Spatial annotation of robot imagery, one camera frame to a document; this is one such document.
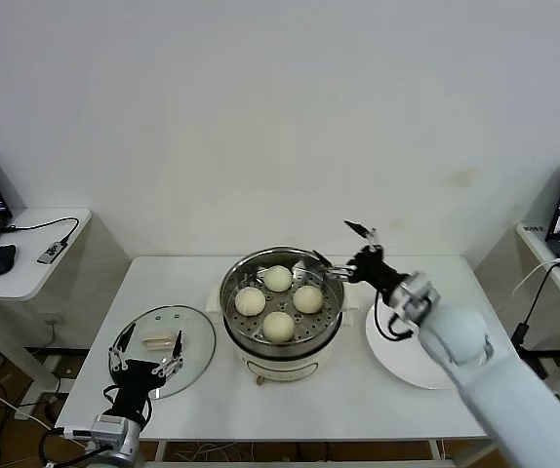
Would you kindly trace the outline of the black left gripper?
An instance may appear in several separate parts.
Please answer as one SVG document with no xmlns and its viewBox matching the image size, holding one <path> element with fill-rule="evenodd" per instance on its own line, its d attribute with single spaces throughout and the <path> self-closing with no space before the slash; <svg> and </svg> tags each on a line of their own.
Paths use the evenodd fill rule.
<svg viewBox="0 0 560 468">
<path fill-rule="evenodd" d="M 178 332 L 171 355 L 160 364 L 134 359 L 126 361 L 124 353 L 135 327 L 135 324 L 126 327 L 108 348 L 109 373 L 117 389 L 111 408 L 104 412 L 108 415 L 143 415 L 149 392 L 162 387 L 164 378 L 169 379 L 182 368 L 182 331 Z"/>
</svg>

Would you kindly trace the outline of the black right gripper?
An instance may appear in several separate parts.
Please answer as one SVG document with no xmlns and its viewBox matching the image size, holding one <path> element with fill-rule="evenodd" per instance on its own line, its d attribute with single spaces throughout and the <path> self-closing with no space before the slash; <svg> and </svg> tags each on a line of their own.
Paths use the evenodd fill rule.
<svg viewBox="0 0 560 468">
<path fill-rule="evenodd" d="M 350 220 L 345 220 L 344 224 L 364 239 L 367 247 L 364 247 L 347 264 L 333 264 L 321 253 L 313 250 L 312 253 L 321 263 L 321 268 L 327 276 L 347 280 L 351 284 L 367 283 L 382 298 L 390 298 L 406 279 L 406 274 L 398 272 L 384 262 L 384 249 L 375 228 L 367 228 Z"/>
</svg>

